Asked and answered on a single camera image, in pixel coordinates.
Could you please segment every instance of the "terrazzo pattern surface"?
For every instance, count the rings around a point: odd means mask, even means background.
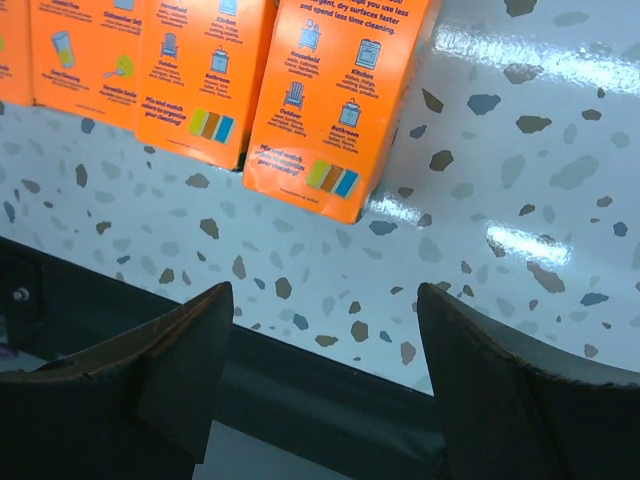
[[[640,370],[640,36],[631,0],[445,0],[355,226],[46,109],[0,108],[0,235],[431,393],[423,281]]]

